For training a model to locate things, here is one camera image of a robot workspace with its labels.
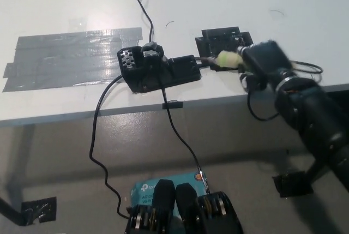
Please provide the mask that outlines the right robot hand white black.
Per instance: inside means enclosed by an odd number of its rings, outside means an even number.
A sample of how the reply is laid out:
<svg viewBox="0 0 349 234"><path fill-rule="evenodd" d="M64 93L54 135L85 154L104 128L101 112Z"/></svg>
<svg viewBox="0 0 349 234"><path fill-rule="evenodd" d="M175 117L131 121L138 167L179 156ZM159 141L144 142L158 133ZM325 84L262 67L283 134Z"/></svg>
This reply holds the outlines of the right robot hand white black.
<svg viewBox="0 0 349 234"><path fill-rule="evenodd" d="M284 73L293 69L291 61L273 40L240 46L237 53L249 71L261 81L262 87L270 85L273 91L286 78Z"/></svg>

